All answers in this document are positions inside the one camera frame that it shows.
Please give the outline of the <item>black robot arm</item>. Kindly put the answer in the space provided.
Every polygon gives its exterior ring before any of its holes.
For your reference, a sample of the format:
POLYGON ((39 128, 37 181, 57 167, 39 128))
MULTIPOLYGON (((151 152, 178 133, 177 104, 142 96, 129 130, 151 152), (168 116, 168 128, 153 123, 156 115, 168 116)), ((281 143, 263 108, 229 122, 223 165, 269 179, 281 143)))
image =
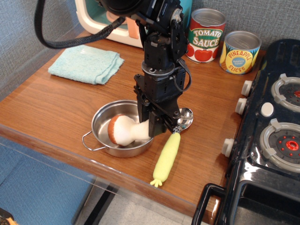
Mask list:
POLYGON ((187 91, 190 71, 182 56, 188 40, 179 0, 101 0, 99 4, 120 18, 133 19, 139 27, 144 60, 143 75, 134 80, 139 121, 149 124, 149 136, 179 129, 177 100, 187 91))

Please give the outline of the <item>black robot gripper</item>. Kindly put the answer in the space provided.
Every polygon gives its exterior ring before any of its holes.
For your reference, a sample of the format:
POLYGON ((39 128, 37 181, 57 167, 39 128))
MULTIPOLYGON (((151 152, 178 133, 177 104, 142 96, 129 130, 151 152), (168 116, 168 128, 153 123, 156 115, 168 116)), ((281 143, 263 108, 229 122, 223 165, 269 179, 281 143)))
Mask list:
POLYGON ((180 118, 178 98, 183 93, 186 70, 175 68, 170 76, 158 78, 147 73, 134 76, 139 122, 149 120, 149 137, 175 132, 180 118))

